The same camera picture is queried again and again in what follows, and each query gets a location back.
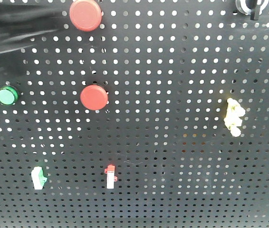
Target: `black blurred object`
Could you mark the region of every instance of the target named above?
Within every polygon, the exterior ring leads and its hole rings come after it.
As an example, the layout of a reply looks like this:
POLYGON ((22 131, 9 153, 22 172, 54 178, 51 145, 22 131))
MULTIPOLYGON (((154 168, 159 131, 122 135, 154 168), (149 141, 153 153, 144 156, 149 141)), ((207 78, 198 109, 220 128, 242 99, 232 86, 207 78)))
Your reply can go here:
POLYGON ((251 0, 252 13, 250 15, 251 20, 258 20, 260 14, 261 0, 251 0))
POLYGON ((0 54, 27 48, 31 38, 58 31, 58 9, 0 4, 0 54))

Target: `round red button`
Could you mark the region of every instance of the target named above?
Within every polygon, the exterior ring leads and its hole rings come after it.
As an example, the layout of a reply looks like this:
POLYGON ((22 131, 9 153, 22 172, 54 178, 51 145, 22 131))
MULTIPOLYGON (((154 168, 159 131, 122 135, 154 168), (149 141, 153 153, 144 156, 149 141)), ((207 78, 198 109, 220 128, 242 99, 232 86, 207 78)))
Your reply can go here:
POLYGON ((108 95, 99 85, 89 85, 81 92, 81 102, 87 109, 100 110, 107 104, 108 95))
POLYGON ((71 22, 81 31, 95 30, 101 23, 102 11, 94 0, 76 0, 69 11, 71 22))

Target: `red and white component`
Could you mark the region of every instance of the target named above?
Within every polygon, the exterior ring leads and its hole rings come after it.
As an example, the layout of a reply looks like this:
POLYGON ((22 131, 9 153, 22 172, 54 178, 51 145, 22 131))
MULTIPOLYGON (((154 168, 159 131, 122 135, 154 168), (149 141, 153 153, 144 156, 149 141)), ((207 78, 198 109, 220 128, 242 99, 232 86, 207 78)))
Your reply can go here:
POLYGON ((105 169, 105 174, 107 174, 107 189, 114 189, 115 182, 117 181, 117 177, 115 176, 115 166, 108 165, 107 169, 105 169))

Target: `black pegboard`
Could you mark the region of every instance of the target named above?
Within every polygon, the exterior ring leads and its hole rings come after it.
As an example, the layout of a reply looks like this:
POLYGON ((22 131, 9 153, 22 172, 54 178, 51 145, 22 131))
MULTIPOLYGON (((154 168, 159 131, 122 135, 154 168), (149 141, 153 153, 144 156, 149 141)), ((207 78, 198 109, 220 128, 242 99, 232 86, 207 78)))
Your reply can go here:
POLYGON ((23 93, 0 105, 0 228, 269 227, 269 5, 251 21, 233 0, 103 0, 85 33, 70 0, 2 2, 62 13, 0 61, 0 86, 23 93), (96 112, 79 100, 93 82, 109 93, 96 112), (229 97, 247 111, 238 138, 229 97))

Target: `green indicator light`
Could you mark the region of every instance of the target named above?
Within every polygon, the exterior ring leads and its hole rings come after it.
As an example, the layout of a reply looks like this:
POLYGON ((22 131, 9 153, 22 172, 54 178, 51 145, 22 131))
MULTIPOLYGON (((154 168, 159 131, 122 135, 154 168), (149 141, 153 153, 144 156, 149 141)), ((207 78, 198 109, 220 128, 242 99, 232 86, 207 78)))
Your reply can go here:
POLYGON ((3 105, 13 105, 19 99, 19 93, 16 88, 6 85, 0 89, 0 102, 3 105))

